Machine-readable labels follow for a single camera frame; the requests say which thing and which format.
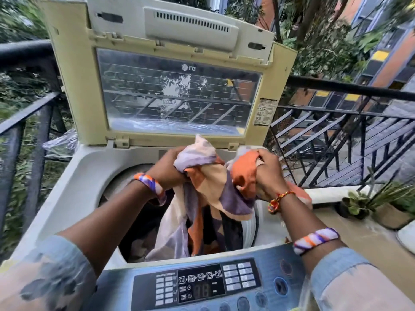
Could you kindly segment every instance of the laundry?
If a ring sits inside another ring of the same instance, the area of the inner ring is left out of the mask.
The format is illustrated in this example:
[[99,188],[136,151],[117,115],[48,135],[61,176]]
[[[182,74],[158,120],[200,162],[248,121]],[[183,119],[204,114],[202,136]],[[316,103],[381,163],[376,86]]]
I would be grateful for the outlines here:
[[[229,251],[226,239],[232,239],[237,232],[224,229],[223,219],[240,222],[251,218],[255,199],[260,195],[256,172],[261,164],[258,150],[249,146],[240,147],[236,157],[225,163],[207,140],[196,135],[195,143],[180,152],[174,162],[176,169],[186,173],[191,182],[174,188],[175,196],[161,220],[155,247],[146,261]],[[304,202],[311,204],[303,189],[289,185]],[[209,221],[216,240],[206,244],[204,231]]]

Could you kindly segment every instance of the bracelet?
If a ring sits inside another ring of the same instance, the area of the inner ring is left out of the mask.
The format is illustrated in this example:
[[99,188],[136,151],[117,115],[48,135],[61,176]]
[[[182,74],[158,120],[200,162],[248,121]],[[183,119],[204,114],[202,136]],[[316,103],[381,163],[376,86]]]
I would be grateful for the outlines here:
[[155,193],[160,206],[163,206],[165,204],[167,199],[166,192],[164,191],[163,187],[157,182],[157,180],[150,177],[149,175],[146,175],[145,173],[135,174],[134,179],[148,186],[148,188]]
[[294,252],[302,255],[320,244],[330,240],[340,239],[339,233],[333,228],[324,228],[294,242]]
[[287,191],[287,192],[285,192],[283,194],[278,194],[277,195],[277,198],[275,198],[275,199],[271,200],[271,202],[269,202],[269,204],[268,204],[268,211],[271,214],[273,214],[273,215],[276,214],[276,213],[278,213],[280,211],[280,200],[285,195],[288,195],[288,194],[295,194],[295,192],[293,192],[293,191]]

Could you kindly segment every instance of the blue control panel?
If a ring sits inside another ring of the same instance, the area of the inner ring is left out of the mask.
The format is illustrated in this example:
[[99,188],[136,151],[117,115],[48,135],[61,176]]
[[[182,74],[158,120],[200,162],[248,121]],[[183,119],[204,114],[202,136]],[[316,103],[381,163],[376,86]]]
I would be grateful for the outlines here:
[[291,244],[226,258],[104,271],[91,311],[289,311],[305,270]]

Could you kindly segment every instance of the washing machine lid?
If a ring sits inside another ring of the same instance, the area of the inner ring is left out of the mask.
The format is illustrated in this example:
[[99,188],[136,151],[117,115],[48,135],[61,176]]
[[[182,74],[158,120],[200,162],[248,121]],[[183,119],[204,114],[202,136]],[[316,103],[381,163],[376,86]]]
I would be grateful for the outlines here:
[[295,59],[271,32],[159,0],[42,7],[81,143],[263,144]]

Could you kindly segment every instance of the digital display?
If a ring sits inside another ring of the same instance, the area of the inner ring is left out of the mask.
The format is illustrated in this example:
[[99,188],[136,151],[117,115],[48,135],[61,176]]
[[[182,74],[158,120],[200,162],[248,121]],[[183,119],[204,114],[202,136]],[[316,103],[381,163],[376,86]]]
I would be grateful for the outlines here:
[[220,264],[178,271],[179,303],[225,294]]

